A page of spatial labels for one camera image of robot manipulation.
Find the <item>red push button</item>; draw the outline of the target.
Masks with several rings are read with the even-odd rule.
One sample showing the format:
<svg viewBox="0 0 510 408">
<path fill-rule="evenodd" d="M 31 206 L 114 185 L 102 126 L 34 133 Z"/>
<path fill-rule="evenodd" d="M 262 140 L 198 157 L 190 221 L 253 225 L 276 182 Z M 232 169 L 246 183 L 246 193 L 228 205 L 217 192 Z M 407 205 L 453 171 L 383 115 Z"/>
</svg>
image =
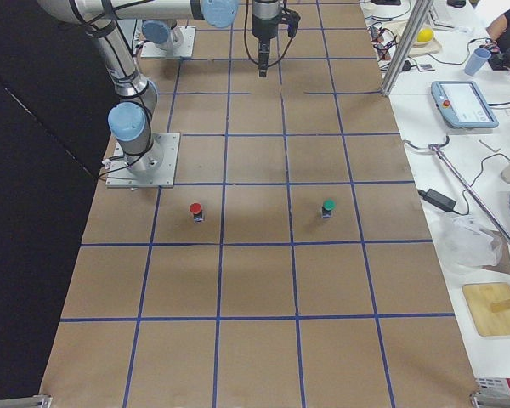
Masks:
<svg viewBox="0 0 510 408">
<path fill-rule="evenodd" d="M 203 222 L 205 219 L 204 212 L 203 212 L 203 206 L 199 202 L 194 202 L 194 203 L 190 204 L 190 213 L 196 223 Z"/>
</svg>

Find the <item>yellow lemon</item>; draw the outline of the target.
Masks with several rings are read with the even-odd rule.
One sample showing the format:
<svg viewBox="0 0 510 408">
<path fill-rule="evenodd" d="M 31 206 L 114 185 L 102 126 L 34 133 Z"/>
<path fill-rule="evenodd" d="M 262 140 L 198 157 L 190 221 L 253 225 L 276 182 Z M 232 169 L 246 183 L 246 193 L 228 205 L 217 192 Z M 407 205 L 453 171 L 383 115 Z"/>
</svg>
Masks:
<svg viewBox="0 0 510 408">
<path fill-rule="evenodd" d="M 424 44 L 430 43 L 434 39 L 434 31 L 431 28 L 422 28 L 416 37 L 416 41 L 414 42 L 415 46 L 422 46 Z"/>
</svg>

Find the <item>beige tray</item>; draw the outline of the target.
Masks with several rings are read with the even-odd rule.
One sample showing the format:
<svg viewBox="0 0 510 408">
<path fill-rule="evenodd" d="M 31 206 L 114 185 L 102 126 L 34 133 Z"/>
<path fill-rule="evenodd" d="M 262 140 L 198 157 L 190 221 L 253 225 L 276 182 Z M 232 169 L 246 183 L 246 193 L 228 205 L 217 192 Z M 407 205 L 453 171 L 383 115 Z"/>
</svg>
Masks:
<svg viewBox="0 0 510 408">
<path fill-rule="evenodd" d="M 391 55 L 394 56 L 399 49 L 399 45 L 401 43 L 403 33 L 405 31 L 406 22 L 405 21 L 395 21 L 392 23 L 388 23 L 388 29 L 392 32 L 392 35 L 395 37 L 396 45 L 393 47 L 391 51 Z M 433 27 L 429 23 L 424 23 L 422 28 L 431 28 Z M 410 57 L 421 56 L 422 54 L 436 54 L 440 52 L 442 46 L 440 42 L 436 39 L 435 33 L 434 38 L 431 42 L 424 44 L 422 46 L 415 46 L 414 43 L 411 46 L 411 49 L 408 53 Z"/>
</svg>

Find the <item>blue teach pendant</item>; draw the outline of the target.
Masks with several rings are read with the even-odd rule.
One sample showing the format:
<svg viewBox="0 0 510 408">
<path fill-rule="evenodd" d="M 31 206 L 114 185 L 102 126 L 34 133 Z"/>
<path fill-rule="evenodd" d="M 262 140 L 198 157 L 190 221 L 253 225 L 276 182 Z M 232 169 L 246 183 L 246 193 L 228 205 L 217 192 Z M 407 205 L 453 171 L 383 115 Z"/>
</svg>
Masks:
<svg viewBox="0 0 510 408">
<path fill-rule="evenodd" d="M 474 81 L 434 81 L 431 94 L 451 128 L 497 128 L 499 122 Z"/>
</svg>

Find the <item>light blue plastic cup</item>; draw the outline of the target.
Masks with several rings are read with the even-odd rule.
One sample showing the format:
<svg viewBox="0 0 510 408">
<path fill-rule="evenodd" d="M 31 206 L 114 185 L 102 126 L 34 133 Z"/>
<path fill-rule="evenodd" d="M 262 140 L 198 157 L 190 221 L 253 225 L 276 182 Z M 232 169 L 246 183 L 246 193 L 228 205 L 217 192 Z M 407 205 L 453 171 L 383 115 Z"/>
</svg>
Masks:
<svg viewBox="0 0 510 408">
<path fill-rule="evenodd" d="M 470 55 L 464 67 L 464 73 L 474 76 L 490 59 L 491 52 L 486 48 L 476 48 Z"/>
</svg>

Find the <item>black power adapter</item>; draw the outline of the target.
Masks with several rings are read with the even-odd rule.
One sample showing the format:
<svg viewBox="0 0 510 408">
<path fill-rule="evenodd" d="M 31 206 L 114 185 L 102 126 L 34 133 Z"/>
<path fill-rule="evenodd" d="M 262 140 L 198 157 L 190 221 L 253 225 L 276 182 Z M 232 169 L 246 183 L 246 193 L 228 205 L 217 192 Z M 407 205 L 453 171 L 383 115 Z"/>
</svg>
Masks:
<svg viewBox="0 0 510 408">
<path fill-rule="evenodd" d="M 443 195 L 436 190 L 428 189 L 426 191 L 419 190 L 418 193 L 420 197 L 428 202 L 429 204 L 437 207 L 438 209 L 451 213 L 455 210 L 456 201 L 448 197 L 447 195 Z"/>
</svg>

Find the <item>clear plastic bag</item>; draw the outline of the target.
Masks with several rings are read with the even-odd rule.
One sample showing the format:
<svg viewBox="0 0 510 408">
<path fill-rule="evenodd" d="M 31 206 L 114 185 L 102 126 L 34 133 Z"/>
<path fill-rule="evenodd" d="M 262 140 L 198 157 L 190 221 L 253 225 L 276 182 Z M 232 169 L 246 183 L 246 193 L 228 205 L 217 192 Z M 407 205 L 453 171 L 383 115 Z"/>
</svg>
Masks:
<svg viewBox="0 0 510 408">
<path fill-rule="evenodd" d="M 445 214 L 436 224 L 436 249 L 446 266 L 494 267 L 502 260 L 502 238 L 473 216 Z"/>
</svg>

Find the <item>metal rod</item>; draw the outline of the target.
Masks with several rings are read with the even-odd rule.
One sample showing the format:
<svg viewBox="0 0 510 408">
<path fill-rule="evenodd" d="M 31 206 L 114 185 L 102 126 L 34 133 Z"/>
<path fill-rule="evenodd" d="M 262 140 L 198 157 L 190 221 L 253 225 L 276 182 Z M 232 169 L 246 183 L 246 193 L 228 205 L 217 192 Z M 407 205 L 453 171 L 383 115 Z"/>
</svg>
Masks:
<svg viewBox="0 0 510 408">
<path fill-rule="evenodd" d="M 508 245 L 510 246 L 510 234 L 506 230 L 506 228 L 500 223 L 497 219 L 496 215 L 488 208 L 488 206 L 484 203 L 478 193 L 468 184 L 467 180 L 459 173 L 456 167 L 451 163 L 451 161 L 447 158 L 445 153 L 441 150 L 441 148 L 437 144 L 430 144 L 428 146 L 429 150 L 432 151 L 451 171 L 451 173 L 455 176 L 455 178 L 460 182 L 463 188 L 467 191 L 467 193 L 473 198 L 478 207 L 484 212 L 485 216 L 491 221 L 491 223 L 496 227 L 496 229 L 504 236 Z"/>
</svg>

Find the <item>wooden cutting board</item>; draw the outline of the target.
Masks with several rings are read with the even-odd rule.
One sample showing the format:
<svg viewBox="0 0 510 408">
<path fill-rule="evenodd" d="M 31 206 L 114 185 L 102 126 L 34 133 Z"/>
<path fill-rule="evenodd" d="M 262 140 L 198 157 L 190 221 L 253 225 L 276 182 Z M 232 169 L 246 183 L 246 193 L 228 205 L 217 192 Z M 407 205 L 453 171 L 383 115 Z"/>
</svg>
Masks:
<svg viewBox="0 0 510 408">
<path fill-rule="evenodd" d="M 504 282 L 467 284 L 462 293 L 482 337 L 510 336 L 510 286 Z"/>
</svg>

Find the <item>aluminium frame post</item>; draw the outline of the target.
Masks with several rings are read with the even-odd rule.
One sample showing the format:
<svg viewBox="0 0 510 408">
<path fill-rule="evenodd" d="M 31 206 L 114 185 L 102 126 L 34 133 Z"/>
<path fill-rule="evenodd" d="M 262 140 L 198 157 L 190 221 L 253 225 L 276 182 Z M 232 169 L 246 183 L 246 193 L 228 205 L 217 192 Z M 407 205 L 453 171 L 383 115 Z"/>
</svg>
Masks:
<svg viewBox="0 0 510 408">
<path fill-rule="evenodd" d="M 421 30 L 424 20 L 432 2 L 429 0 L 416 1 L 410 18 L 408 19 L 405 29 L 400 37 L 394 56 L 388 66 L 387 72 L 382 82 L 382 96 L 388 97 L 391 94 L 394 84 L 402 72 L 406 58 L 417 39 L 418 32 Z"/>
</svg>

